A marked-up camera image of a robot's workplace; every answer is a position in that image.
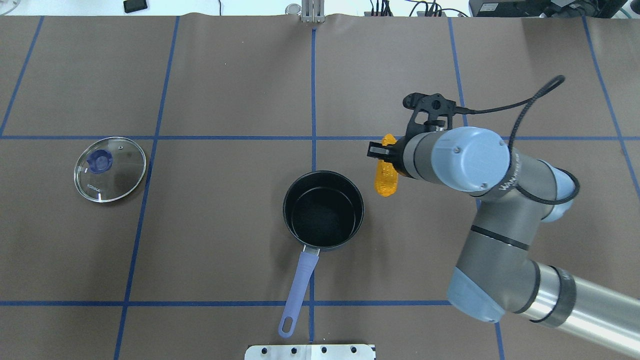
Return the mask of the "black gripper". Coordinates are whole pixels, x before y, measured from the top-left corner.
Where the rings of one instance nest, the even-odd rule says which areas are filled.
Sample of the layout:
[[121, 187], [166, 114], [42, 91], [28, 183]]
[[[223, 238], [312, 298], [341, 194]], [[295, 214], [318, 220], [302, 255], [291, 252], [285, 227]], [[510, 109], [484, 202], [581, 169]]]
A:
[[394, 144], [383, 145], [380, 142], [370, 141], [368, 144], [368, 157], [381, 161], [391, 161], [395, 171], [401, 176], [410, 176], [403, 155], [407, 145], [405, 137], [400, 137]]

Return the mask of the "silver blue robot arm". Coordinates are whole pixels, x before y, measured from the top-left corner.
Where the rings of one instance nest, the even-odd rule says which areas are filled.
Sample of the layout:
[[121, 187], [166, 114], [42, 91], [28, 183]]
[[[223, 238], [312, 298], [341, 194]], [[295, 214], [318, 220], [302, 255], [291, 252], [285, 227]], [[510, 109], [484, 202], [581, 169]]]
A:
[[579, 189], [565, 171], [472, 126], [371, 141], [366, 155], [480, 201], [446, 292], [460, 312], [491, 323], [518, 314], [639, 358], [638, 299], [529, 258], [540, 224], [561, 218]]

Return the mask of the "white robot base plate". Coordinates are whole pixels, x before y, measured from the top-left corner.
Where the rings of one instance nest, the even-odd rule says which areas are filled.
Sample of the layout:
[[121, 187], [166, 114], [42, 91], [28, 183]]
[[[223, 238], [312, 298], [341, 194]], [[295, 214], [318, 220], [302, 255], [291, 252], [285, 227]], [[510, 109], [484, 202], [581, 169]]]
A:
[[377, 351], [369, 344], [284, 344], [252, 345], [245, 360], [376, 360]]

